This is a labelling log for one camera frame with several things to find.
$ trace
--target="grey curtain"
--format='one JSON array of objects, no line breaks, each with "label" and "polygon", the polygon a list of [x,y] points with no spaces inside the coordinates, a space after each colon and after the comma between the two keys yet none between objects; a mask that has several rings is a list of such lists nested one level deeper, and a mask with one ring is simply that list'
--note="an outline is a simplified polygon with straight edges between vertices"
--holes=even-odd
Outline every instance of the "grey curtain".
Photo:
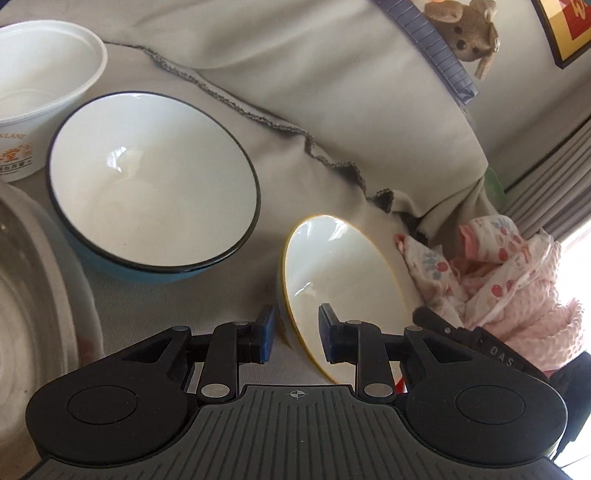
[{"label": "grey curtain", "polygon": [[591,119],[506,192],[502,210],[525,238],[566,239],[591,218]]}]

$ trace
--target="stuffed toy ear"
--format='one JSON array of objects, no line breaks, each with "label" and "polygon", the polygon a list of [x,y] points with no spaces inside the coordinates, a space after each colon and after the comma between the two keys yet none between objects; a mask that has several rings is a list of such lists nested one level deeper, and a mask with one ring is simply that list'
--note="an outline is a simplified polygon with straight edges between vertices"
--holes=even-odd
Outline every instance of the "stuffed toy ear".
[{"label": "stuffed toy ear", "polygon": [[478,62],[478,67],[476,68],[476,72],[474,73],[474,76],[479,80],[484,79],[486,73],[491,69],[492,61],[494,60],[495,55],[499,51],[499,47],[501,46],[499,34],[497,33],[496,28],[493,24],[491,24],[489,42],[491,45],[491,50],[487,55],[480,59],[480,62]]},{"label": "stuffed toy ear", "polygon": [[470,6],[480,13],[487,22],[492,22],[495,18],[497,8],[494,0],[472,0]]},{"label": "stuffed toy ear", "polygon": [[429,2],[425,4],[425,15],[432,20],[446,23],[458,22],[464,13],[464,5],[455,0]]}]

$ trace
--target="pink cloth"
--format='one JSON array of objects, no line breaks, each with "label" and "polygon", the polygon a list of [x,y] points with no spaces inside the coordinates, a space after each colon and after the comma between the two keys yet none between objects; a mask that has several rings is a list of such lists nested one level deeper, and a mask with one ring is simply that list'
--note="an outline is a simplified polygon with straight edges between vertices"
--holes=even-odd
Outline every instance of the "pink cloth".
[{"label": "pink cloth", "polygon": [[460,234],[466,258],[451,262],[397,236],[429,307],[453,326],[483,326],[542,371],[581,353],[583,308],[577,300],[561,304],[556,290],[560,243],[543,231],[525,241],[502,215],[474,219]]}]

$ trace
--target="black bowl rim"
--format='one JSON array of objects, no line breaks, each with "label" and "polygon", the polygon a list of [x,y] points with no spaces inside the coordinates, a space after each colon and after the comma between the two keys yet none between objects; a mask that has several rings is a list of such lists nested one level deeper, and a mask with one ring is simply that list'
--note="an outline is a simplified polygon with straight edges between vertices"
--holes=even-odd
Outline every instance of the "black bowl rim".
[{"label": "black bowl rim", "polygon": [[[228,248],[225,252],[223,252],[213,258],[209,258],[208,260],[204,260],[204,261],[201,261],[198,263],[188,264],[188,265],[159,266],[159,265],[147,265],[147,264],[132,262],[130,260],[126,260],[124,258],[117,256],[117,255],[114,255],[114,254],[104,250],[103,248],[99,247],[94,242],[91,242],[90,240],[88,240],[84,235],[82,235],[81,232],[78,231],[78,229],[74,225],[72,225],[72,223],[67,218],[66,214],[61,209],[61,206],[60,206],[59,202],[57,201],[56,195],[54,194],[53,184],[51,182],[51,167],[50,167],[51,166],[51,153],[53,152],[54,143],[55,143],[58,135],[60,134],[61,129],[68,122],[68,120],[70,120],[71,117],[73,117],[79,110],[84,108],[86,105],[88,105],[92,102],[96,102],[97,100],[101,100],[106,97],[116,96],[116,95],[128,95],[130,93],[142,94],[142,95],[154,95],[154,96],[169,98],[171,100],[176,100],[180,103],[188,105],[191,108],[194,108],[195,110],[201,112],[203,115],[205,115],[209,119],[213,120],[216,124],[218,124],[232,138],[232,140],[234,140],[234,142],[236,143],[238,148],[240,148],[240,150],[242,151],[242,154],[244,155],[246,161],[250,165],[250,168],[252,171],[252,176],[255,180],[256,207],[255,207],[254,215],[252,216],[251,223],[248,226],[248,229],[246,230],[246,232],[244,232],[244,234],[242,235],[240,240],[238,240],[238,242],[236,242],[234,245],[232,245],[230,248]],[[54,133],[53,137],[51,138],[51,142],[49,143],[49,148],[47,149],[46,180],[47,180],[47,190],[49,192],[49,197],[50,197],[53,207],[55,208],[55,210],[57,212],[58,217],[63,222],[63,224],[66,226],[66,228],[70,231],[70,233],[72,235],[74,235],[74,237],[76,237],[76,239],[78,239],[84,246],[89,248],[95,254],[98,254],[100,257],[103,257],[103,258],[105,258],[117,265],[120,265],[121,267],[126,267],[126,268],[129,268],[132,270],[137,270],[137,271],[145,272],[145,273],[156,273],[156,274],[189,273],[192,271],[203,270],[204,268],[209,268],[212,265],[215,265],[215,264],[221,262],[222,260],[226,259],[227,257],[234,254],[236,251],[238,251],[246,243],[246,241],[252,235],[252,232],[254,231],[254,229],[256,227],[256,223],[258,222],[258,218],[261,213],[261,186],[259,185],[258,176],[256,174],[255,167],[252,164],[250,157],[248,156],[248,154],[246,153],[246,151],[244,150],[244,148],[242,147],[240,142],[236,139],[236,137],[234,137],[234,135],[232,135],[232,133],[230,133],[230,131],[226,127],[224,127],[219,121],[217,121],[214,117],[209,115],[207,112],[204,112],[203,110],[201,110],[199,107],[196,107],[188,102],[185,102],[184,100],[173,97],[171,95],[165,95],[163,93],[156,93],[156,92],[149,92],[146,90],[124,90],[121,92],[112,92],[112,93],[107,93],[105,95],[100,95],[98,97],[95,97],[95,98],[81,104],[73,112],[69,113],[68,116],[60,123],[59,127],[57,128],[56,132]]]}]

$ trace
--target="white plastic container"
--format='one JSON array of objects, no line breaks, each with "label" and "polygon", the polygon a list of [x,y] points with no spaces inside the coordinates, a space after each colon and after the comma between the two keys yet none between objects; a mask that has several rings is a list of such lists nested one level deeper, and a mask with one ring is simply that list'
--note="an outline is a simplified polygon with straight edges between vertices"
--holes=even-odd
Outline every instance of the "white plastic container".
[{"label": "white plastic container", "polygon": [[0,28],[0,179],[45,165],[60,122],[105,70],[107,52],[90,30],[57,20]]}]

